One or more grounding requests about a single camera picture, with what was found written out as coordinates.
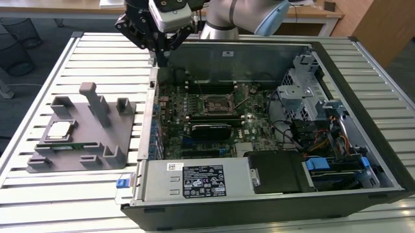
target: mesh wastebasket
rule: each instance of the mesh wastebasket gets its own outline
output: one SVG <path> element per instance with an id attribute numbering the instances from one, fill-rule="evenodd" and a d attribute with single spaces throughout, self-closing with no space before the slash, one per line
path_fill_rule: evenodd
<path id="1" fill-rule="evenodd" d="M 21 76 L 35 68 L 16 34 L 0 34 L 0 67 L 12 76 Z"/>
<path id="2" fill-rule="evenodd" d="M 0 24 L 9 33 L 19 36 L 25 48 L 40 45 L 41 39 L 29 18 L 0 18 Z"/>

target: metal panel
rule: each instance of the metal panel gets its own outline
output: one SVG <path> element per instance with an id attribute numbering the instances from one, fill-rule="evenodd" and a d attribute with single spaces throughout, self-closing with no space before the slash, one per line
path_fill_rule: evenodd
<path id="1" fill-rule="evenodd" d="M 241 36 L 241 39 L 321 42 L 399 158 L 415 176 L 414 108 L 411 103 L 404 101 L 406 96 L 396 89 L 392 80 L 380 72 L 382 69 L 371 57 L 360 53 L 359 45 L 347 38 L 336 37 L 261 38 L 248 35 Z M 24 168 L 33 152 L 33 145 L 51 118 L 52 111 L 47 104 L 55 96 L 64 95 L 63 93 L 71 93 L 69 98 L 73 102 L 84 102 L 85 98 L 76 94 L 76 85 L 81 82 L 96 82 L 97 92 L 105 96 L 107 101 L 115 101 L 117 97 L 128 97 L 131 101 L 139 103 L 137 112 L 143 111 L 151 69 L 149 65 L 140 61 L 145 62 L 148 58 L 148 51 L 137 49 L 117 33 L 85 33 L 80 39 L 71 39 L 64 55 L 57 61 L 41 93 L 0 158 L 1 171 L 4 170 L 0 176 L 1 232 L 144 233 L 123 215 L 113 200 L 115 180 L 123 174 L 136 170 L 141 114 L 136 114 L 128 166 L 124 169 L 29 174 Z M 103 61 L 113 68 L 107 68 Z M 374 206 L 345 218 L 229 226 L 183 232 L 264 233 L 283 230 L 312 233 L 414 232 L 414 218 L 415 201 L 410 198 L 392 204 Z"/>

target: blue latch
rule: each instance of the blue latch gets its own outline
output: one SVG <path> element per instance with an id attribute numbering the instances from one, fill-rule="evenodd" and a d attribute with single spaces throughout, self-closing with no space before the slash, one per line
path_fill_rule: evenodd
<path id="1" fill-rule="evenodd" d="M 305 161 L 308 171 L 316 169 L 329 169 L 329 165 L 325 158 L 309 158 Z"/>
<path id="2" fill-rule="evenodd" d="M 129 179 L 117 179 L 116 188 L 129 188 Z"/>
<path id="3" fill-rule="evenodd" d="M 367 157 L 362 157 L 360 161 L 362 161 L 364 167 L 370 167 L 370 162 L 368 162 Z"/>

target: green circuit board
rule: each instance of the green circuit board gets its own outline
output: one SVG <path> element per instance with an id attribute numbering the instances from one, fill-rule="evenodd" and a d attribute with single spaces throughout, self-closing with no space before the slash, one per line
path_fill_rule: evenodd
<path id="1" fill-rule="evenodd" d="M 264 112 L 271 91 L 253 88 L 257 88 L 253 84 L 239 84 L 227 95 L 188 94 L 184 86 L 165 85 L 160 88 L 164 159 L 183 159 L 184 151 L 211 150 L 220 150 L 220 157 L 236 157 L 235 144 L 245 142 L 252 144 L 253 150 L 279 149 Z M 209 100 L 219 104 L 208 105 Z M 204 116 L 208 111 L 241 116 L 244 123 L 241 127 L 232 127 L 227 140 L 196 142 L 187 135 L 185 117 Z"/>

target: power supply label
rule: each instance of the power supply label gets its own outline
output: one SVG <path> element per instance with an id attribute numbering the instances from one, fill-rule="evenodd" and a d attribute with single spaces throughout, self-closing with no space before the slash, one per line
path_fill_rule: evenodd
<path id="1" fill-rule="evenodd" d="M 183 167 L 184 198 L 211 198 L 225 195 L 223 165 Z"/>

